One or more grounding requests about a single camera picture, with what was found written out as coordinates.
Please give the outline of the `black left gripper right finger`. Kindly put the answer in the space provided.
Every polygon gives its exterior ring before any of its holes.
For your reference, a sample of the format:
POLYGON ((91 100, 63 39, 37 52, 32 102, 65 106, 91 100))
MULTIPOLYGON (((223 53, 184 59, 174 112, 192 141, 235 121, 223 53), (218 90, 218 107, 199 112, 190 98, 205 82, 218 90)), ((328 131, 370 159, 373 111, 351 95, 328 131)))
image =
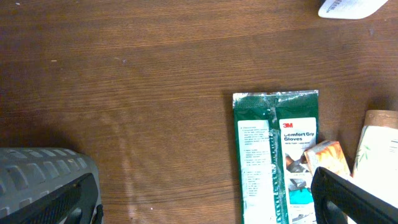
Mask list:
POLYGON ((319 224, 347 224, 347 217, 355 223, 397 224, 397 208, 324 167, 316 169, 311 191, 319 224))

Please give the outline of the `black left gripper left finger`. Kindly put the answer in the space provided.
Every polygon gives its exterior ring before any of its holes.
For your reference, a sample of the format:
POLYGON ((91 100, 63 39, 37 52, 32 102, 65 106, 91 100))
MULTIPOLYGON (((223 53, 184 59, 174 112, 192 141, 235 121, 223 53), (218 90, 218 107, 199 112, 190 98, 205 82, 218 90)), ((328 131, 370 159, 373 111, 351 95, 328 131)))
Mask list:
POLYGON ((1 223, 103 223, 103 205, 92 173, 87 173, 22 209, 1 223))

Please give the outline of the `white cream tube gold cap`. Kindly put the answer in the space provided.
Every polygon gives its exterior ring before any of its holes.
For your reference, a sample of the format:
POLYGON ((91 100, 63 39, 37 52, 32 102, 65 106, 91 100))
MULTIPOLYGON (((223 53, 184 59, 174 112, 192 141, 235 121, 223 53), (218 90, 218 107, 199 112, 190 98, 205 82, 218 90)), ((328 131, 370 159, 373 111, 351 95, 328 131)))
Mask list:
POLYGON ((369 110, 353 166, 353 182, 397 207, 397 112, 369 110))

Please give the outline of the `small orange box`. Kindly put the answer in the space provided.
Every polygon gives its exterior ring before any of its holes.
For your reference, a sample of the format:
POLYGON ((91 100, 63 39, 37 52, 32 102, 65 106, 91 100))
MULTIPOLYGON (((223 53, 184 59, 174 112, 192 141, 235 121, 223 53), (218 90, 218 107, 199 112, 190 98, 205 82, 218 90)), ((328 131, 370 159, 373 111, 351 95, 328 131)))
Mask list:
POLYGON ((318 167, 324 167, 341 177, 351 176, 344 152, 338 141, 323 141, 307 149, 304 156, 312 175, 315 175, 318 167))

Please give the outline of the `green 3M gloves packet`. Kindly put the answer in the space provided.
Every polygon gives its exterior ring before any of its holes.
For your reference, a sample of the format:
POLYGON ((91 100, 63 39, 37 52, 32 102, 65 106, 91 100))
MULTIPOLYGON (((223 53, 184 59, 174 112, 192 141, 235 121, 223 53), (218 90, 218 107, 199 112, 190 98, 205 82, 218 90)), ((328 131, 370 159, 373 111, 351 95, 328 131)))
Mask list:
POLYGON ((235 93, 242 223, 315 223, 304 151, 318 142, 318 90, 235 93))

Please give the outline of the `grey plastic mesh basket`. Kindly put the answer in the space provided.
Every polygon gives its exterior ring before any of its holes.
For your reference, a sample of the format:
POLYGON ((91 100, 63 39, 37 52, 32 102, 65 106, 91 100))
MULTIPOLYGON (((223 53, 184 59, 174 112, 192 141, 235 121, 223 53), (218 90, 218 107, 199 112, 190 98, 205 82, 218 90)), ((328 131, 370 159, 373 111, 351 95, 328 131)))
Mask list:
POLYGON ((2 148, 1 218, 87 173, 94 175, 100 193, 98 168, 84 154, 64 148, 2 148))

